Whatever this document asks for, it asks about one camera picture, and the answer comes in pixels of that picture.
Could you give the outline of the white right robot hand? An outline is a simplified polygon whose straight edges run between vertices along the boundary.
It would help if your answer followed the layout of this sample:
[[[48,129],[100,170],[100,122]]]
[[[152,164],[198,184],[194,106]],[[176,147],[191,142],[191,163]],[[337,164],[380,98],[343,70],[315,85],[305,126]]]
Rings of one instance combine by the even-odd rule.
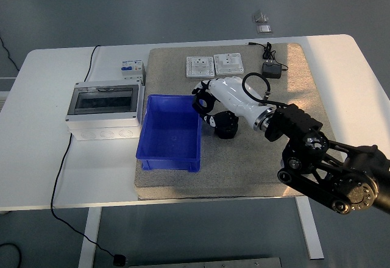
[[[243,80],[240,77],[225,77],[199,82],[192,94],[208,90],[223,106],[237,117],[244,117],[254,129],[260,128],[262,120],[272,110],[268,106],[249,97],[243,90]]]

